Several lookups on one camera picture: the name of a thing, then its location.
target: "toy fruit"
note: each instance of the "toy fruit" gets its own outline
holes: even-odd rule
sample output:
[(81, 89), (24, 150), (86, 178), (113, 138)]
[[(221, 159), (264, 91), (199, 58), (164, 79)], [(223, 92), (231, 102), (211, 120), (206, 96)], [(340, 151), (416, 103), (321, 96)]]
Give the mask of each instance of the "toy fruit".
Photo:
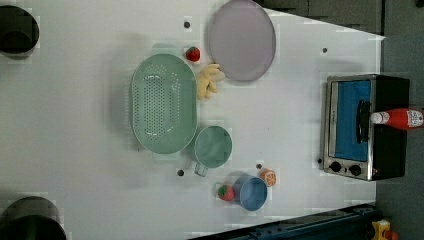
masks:
[(372, 240), (398, 240), (399, 234), (390, 230), (390, 222), (387, 220), (381, 220), (378, 222), (372, 222), (374, 227), (375, 235)]
[(225, 78), (225, 74), (219, 70), (219, 64), (209, 64), (197, 75), (197, 99), (210, 99), (211, 92), (218, 93), (215, 82)]
[(200, 59), (200, 50), (197, 47), (191, 47), (186, 51), (186, 58), (192, 62), (197, 62)]
[(268, 187), (272, 187), (277, 183), (277, 175), (275, 174), (274, 171), (272, 171), (270, 169), (265, 169), (261, 173), (261, 178), (262, 178), (262, 180), (265, 181), (265, 183)]
[(234, 199), (234, 190), (231, 186), (223, 185), (218, 189), (218, 197), (224, 201), (232, 201)]

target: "toaster oven knob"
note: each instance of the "toaster oven knob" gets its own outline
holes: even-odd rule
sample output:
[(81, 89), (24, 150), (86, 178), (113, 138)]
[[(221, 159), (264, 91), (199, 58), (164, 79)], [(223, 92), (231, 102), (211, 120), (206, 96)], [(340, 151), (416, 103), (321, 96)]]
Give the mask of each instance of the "toaster oven knob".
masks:
[(340, 171), (340, 169), (342, 169), (342, 165), (340, 165), (340, 163), (338, 163), (338, 162), (333, 162), (333, 163), (330, 165), (330, 168), (331, 168), (331, 170), (333, 170), (334, 172), (339, 172), (339, 171)]
[(349, 171), (352, 173), (353, 176), (359, 176), (361, 175), (361, 167), (358, 165), (353, 165), (349, 168)]

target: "grey floor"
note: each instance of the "grey floor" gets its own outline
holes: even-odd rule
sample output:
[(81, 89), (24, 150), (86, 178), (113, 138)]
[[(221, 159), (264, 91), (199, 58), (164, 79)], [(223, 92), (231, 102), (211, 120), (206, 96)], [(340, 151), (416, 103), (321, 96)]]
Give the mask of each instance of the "grey floor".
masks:
[[(386, 5), (383, 70), (410, 79), (410, 103), (424, 107), (424, 8), (415, 1)], [(401, 239), (424, 239), (424, 129), (408, 133), (406, 174), (377, 182), (377, 208)]]
[[(410, 103), (424, 107), (424, 8), (416, 0), (256, 0), (265, 8), (386, 36), (382, 71), (410, 79)], [(406, 175), (377, 182), (376, 206), (401, 239), (424, 239), (424, 129), (408, 133)]]

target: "table surface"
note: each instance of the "table surface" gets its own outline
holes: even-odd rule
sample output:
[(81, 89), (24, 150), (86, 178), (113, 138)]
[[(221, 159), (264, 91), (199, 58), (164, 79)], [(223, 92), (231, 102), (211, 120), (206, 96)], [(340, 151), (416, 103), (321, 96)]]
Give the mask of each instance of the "table surface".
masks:
[[(324, 173), (317, 159), (327, 76), (378, 73), (381, 37), (267, 10), (277, 36), (269, 71), (220, 82), (199, 104), (200, 125), (233, 139), (230, 160), (202, 178), (189, 151), (157, 164), (137, 143), (129, 84), (155, 43), (199, 46), (195, 73), (211, 63), (205, 27), (226, 1), (8, 2), (36, 16), (41, 37), (24, 61), (0, 56), (1, 208), (43, 196), (74, 240), (186, 239), (375, 201), (374, 182)], [(278, 174), (263, 208), (217, 199), (220, 184), (257, 175), (258, 163)]]

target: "red object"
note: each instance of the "red object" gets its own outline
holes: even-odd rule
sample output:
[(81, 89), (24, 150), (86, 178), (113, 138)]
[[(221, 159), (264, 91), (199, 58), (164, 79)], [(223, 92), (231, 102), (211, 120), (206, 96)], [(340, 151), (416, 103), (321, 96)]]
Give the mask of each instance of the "red object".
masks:
[(224, 201), (232, 201), (234, 199), (234, 190), (231, 186), (223, 185), (218, 189), (218, 196)]
[(186, 58), (192, 62), (197, 62), (200, 59), (200, 50), (197, 47), (191, 47), (186, 51)]
[(387, 240), (399, 240), (399, 234), (390, 230), (384, 231), (383, 236)]
[(423, 126), (423, 113), (418, 110), (399, 108), (371, 115), (371, 122), (385, 124), (402, 130), (410, 130)]

